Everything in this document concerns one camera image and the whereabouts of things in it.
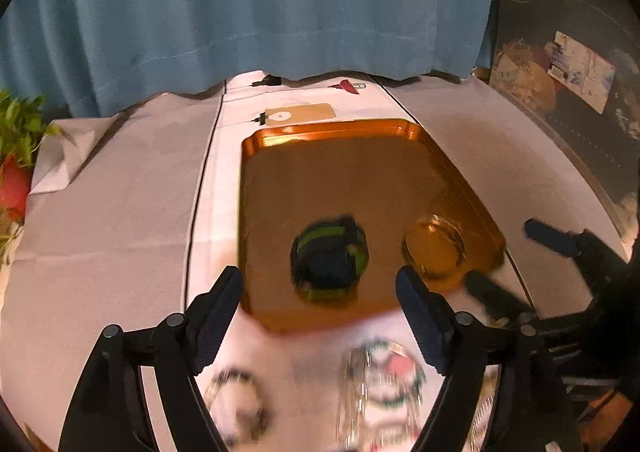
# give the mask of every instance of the red flower pot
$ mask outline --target red flower pot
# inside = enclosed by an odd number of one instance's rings
[[[31,190],[31,169],[20,168],[9,155],[0,165],[0,210],[6,210],[14,221],[21,221]]]

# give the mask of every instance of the red lamp print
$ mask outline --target red lamp print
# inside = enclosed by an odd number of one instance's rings
[[[351,93],[352,95],[359,95],[360,93],[358,92],[358,89],[364,89],[365,87],[367,87],[367,85],[352,84],[347,79],[344,79],[339,84],[334,84],[333,86],[329,86],[329,87],[333,87],[336,89],[344,89],[345,91],[347,91],[348,93]]]

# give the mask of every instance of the golden tray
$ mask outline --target golden tray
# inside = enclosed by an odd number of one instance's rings
[[[342,214],[354,216],[369,246],[356,298],[345,307],[306,302],[291,281],[291,244],[309,224]],[[464,240],[454,272],[425,278],[432,291],[456,288],[469,270],[501,265],[500,230],[420,125],[356,120],[261,129],[242,142],[242,307],[279,333],[342,326],[398,308],[404,236],[424,216],[446,220]]]

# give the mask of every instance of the black line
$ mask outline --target black line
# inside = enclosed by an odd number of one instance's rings
[[[527,301],[529,302],[529,305],[533,309],[536,309],[536,306],[535,306],[535,304],[533,304],[533,301],[531,299],[531,295],[529,294],[529,290],[527,289],[527,286],[524,284],[524,280],[522,279],[522,276],[520,275],[518,267],[516,266],[516,263],[514,262],[513,257],[511,257],[511,254],[509,253],[507,248],[504,249],[504,253],[507,256],[507,258],[509,259],[509,262],[511,263],[511,267],[513,268],[513,271],[516,272],[516,276],[518,277],[518,280],[520,281],[520,285],[522,286],[522,290],[524,291],[524,294],[527,296]]]
[[[196,227],[196,215],[198,213],[198,206],[200,205],[200,195],[202,194],[202,184],[204,183],[204,174],[207,169],[207,163],[209,162],[209,155],[211,154],[211,145],[213,144],[213,137],[216,133],[216,126],[218,125],[218,120],[222,115],[223,99],[225,95],[226,95],[226,80],[225,80],[225,90],[222,91],[222,95],[220,96],[220,107],[218,108],[218,114],[216,115],[216,119],[213,122],[213,127],[211,128],[211,133],[209,135],[209,141],[207,142],[207,151],[204,155],[204,160],[202,162],[202,168],[200,170],[200,178],[198,180],[198,190],[196,192],[196,199],[193,205],[193,212],[191,213],[191,227],[189,229],[189,244],[187,246],[186,270],[184,271],[184,297],[182,299],[184,310],[186,310],[188,306],[189,279],[190,279],[190,269],[191,269],[191,252],[193,251],[193,233]]]
[[[375,77],[375,76],[373,76],[373,75],[369,75],[369,76],[373,79],[373,81],[374,81],[375,83],[377,83],[381,88],[383,88],[383,89],[385,90],[385,93],[386,93],[387,95],[391,96],[391,99],[392,99],[396,104],[398,104],[398,105],[400,106],[400,108],[401,108],[404,112],[406,112],[406,113],[407,113],[407,114],[412,118],[412,120],[413,120],[416,124],[418,124],[418,125],[422,126],[422,124],[418,121],[418,119],[417,119],[414,115],[412,115],[412,114],[411,114],[411,113],[410,113],[410,112],[405,108],[405,106],[404,106],[404,105],[402,105],[402,104],[398,101],[398,99],[397,99],[395,96],[393,96],[393,95],[389,92],[389,90],[388,90],[385,86],[383,86],[380,82],[378,82],[378,80],[376,80],[376,77]]]

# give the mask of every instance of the curtain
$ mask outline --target curtain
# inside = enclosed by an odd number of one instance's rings
[[[0,86],[108,116],[256,69],[468,76],[490,1],[12,0],[0,19]]]

